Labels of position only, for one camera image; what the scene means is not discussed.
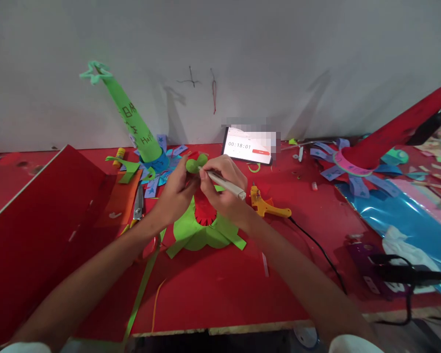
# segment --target red tabletop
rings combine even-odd
[[[189,147],[191,151],[208,153],[210,158],[221,153],[221,144]],[[117,170],[104,158],[115,155],[116,150],[80,152],[107,174],[115,174]],[[128,150],[126,158],[136,161],[133,149]],[[418,152],[411,150],[408,165],[431,164],[429,159],[421,160],[420,155],[415,157],[418,163],[412,163],[412,155]],[[262,166],[257,173],[250,172],[246,162],[236,161],[236,164],[248,177],[249,188],[254,181],[264,199],[271,197],[275,206],[290,208],[294,219],[322,245],[341,273],[350,298],[362,312],[403,310],[404,299],[387,302],[368,290],[343,247],[348,234],[362,233],[364,242],[376,245],[381,244],[381,238],[359,217],[333,184],[320,176],[308,150],[304,151],[302,163],[292,157],[296,153],[297,149],[283,151],[276,156],[272,167]],[[41,165],[54,155],[55,152],[27,152],[21,153],[19,158],[10,158],[10,163],[1,163],[0,209],[32,178],[27,169],[17,166],[18,162],[25,160],[28,164]],[[318,185],[317,191],[311,188],[314,181]],[[147,208],[150,209],[155,202],[148,200]],[[266,221],[338,283],[320,250],[289,220],[267,215]],[[167,230],[167,241],[170,236],[171,227]],[[132,333],[151,332],[155,293],[164,280],[157,301],[154,332],[307,319],[307,313],[279,275],[270,268],[270,276],[265,276],[261,252],[255,244],[244,233],[240,236],[247,241],[243,251],[233,245],[220,250],[205,247],[197,252],[183,249],[174,259],[164,252],[160,253]],[[77,336],[121,341],[142,274],[143,267],[126,271],[80,327]],[[416,295],[413,300],[414,308],[438,305],[441,305],[438,293]]]

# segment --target scissors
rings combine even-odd
[[[124,234],[128,229],[131,229],[143,218],[144,211],[144,187],[140,184],[137,188],[136,198],[134,201],[134,212],[131,224],[126,225],[126,228],[122,231],[121,235]],[[159,237],[156,236],[152,241],[146,246],[146,248],[139,254],[139,256],[134,260],[135,263],[141,263],[144,259],[152,256],[155,250],[159,246]]]
[[[142,184],[137,187],[136,199],[134,201],[134,213],[130,224],[126,225],[126,228],[122,231],[121,235],[131,229],[142,219],[142,210],[144,208],[144,189]]]

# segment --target white wall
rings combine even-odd
[[[0,151],[129,145],[88,60],[173,143],[371,132],[441,86],[441,0],[0,0]]]

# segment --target green foam star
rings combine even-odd
[[[95,75],[93,72],[97,70],[99,74]],[[89,78],[90,83],[94,86],[99,82],[100,78],[111,78],[113,77],[113,74],[110,73],[109,67],[107,67],[105,64],[100,63],[99,61],[89,61],[88,62],[88,71],[85,71],[84,73],[80,74],[80,78]]]

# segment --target white marker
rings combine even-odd
[[[222,186],[225,190],[230,191],[232,194],[237,196],[241,200],[245,200],[246,193],[241,188],[239,188],[237,185],[233,184],[232,182],[225,180],[223,177],[221,177],[219,174],[213,172],[213,171],[206,171],[209,178],[211,178],[212,181],[215,181],[217,185]]]

